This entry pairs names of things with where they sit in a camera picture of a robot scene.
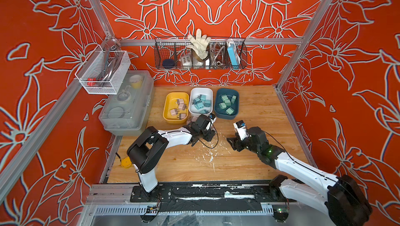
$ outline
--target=white wire basket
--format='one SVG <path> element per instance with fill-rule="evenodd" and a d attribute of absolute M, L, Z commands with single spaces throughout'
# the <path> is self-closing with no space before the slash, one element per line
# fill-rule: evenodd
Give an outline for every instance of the white wire basket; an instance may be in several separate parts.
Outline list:
<path fill-rule="evenodd" d="M 82 64 L 77 69 L 75 76 L 89 94 L 117 94 L 130 66 L 127 51 L 110 51 L 110 61 L 120 54 L 122 54 L 122 59 L 109 81 L 98 81 L 96 79 L 104 69 L 104 56 L 106 53 L 102 50 L 97 50 L 94 53 L 98 54 L 95 60 Z"/>

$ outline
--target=yellow cup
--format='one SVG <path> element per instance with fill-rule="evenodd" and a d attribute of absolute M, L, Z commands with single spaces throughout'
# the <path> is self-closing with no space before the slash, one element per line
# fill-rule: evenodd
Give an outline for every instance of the yellow cup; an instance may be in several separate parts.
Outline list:
<path fill-rule="evenodd" d="M 132 86 L 134 89 L 139 89 L 142 87 L 143 83 L 143 76 L 142 75 L 133 75 L 129 78 L 130 86 Z"/>
<path fill-rule="evenodd" d="M 129 168 L 132 166 L 132 162 L 130 161 L 130 158 L 128 156 L 121 160 L 121 166 L 123 168 Z"/>

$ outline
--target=dark teal bin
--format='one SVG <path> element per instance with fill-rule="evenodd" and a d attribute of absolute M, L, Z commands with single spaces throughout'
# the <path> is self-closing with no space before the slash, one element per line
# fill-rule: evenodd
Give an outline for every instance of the dark teal bin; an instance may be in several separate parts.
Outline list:
<path fill-rule="evenodd" d="M 221 110 L 220 107 L 218 106 L 219 103 L 222 103 L 223 100 L 221 99 L 221 96 L 226 94 L 229 99 L 232 99 L 232 96 L 236 96 L 235 103 L 231 105 L 232 109 L 235 110 L 235 112 L 232 115 L 228 115 L 225 111 L 226 109 Z M 233 89 L 228 89 L 228 88 L 220 88 L 217 91 L 217 95 L 215 98 L 215 103 L 214 103 L 214 112 L 215 116 L 220 119 L 234 119 L 236 115 L 239 113 L 239 93 L 236 90 Z"/>

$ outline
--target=orange floral wallpaper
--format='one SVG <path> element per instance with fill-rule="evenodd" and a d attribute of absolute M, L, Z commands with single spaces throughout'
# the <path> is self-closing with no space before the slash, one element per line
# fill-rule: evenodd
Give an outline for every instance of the orange floral wallpaper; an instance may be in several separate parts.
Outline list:
<path fill-rule="evenodd" d="M 318 167 L 400 224 L 400 0 L 333 0 L 282 92 Z"/>
<path fill-rule="evenodd" d="M 88 0 L 0 0 L 0 7 L 2 171 L 105 35 Z M 1 204 L 1 225 L 76 224 L 113 142 L 97 119 L 106 98 L 80 90 Z"/>
<path fill-rule="evenodd" d="M 321 0 L 100 0 L 117 38 L 183 36 L 202 29 L 210 36 L 300 38 Z M 132 47 L 132 63 L 165 84 L 275 84 L 293 45 L 251 46 L 241 70 L 157 70 L 152 47 Z"/>
<path fill-rule="evenodd" d="M 105 37 L 88 0 L 1 0 L 0 171 Z"/>
<path fill-rule="evenodd" d="M 98 119 L 106 99 L 81 88 L 1 204 L 1 225 L 77 224 L 115 138 Z"/>

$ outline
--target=clear plastic storage box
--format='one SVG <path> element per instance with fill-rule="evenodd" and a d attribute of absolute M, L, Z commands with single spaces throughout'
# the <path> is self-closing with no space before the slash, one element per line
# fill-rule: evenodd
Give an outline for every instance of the clear plastic storage box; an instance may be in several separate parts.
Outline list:
<path fill-rule="evenodd" d="M 154 80 L 148 71 L 128 71 L 117 94 L 107 99 L 99 119 L 117 136 L 139 136 L 147 125 L 154 97 Z"/>

